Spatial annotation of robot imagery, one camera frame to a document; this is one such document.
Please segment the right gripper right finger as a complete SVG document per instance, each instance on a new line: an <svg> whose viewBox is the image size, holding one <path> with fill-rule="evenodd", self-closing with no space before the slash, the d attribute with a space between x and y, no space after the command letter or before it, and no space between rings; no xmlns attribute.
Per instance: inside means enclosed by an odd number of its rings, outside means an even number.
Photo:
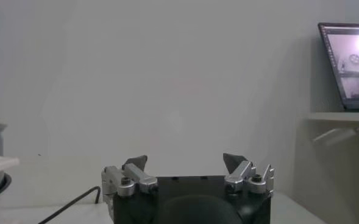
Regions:
<svg viewBox="0 0 359 224"><path fill-rule="evenodd" d="M256 165L244 156L223 153L222 157L229 172L224 177L224 187L228 194L242 191L267 195L274 193L275 169L270 164L263 174L259 174Z"/></svg>

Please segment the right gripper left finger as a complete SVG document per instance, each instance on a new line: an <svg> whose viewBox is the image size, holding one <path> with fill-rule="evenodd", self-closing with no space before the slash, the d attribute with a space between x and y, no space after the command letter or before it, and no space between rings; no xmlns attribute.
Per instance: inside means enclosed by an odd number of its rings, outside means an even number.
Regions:
<svg viewBox="0 0 359 224"><path fill-rule="evenodd" d="M120 167L107 166L101 172L102 194L131 197L136 188L141 193L153 194L158 190L158 179L144 172L147 155L129 158Z"/></svg>

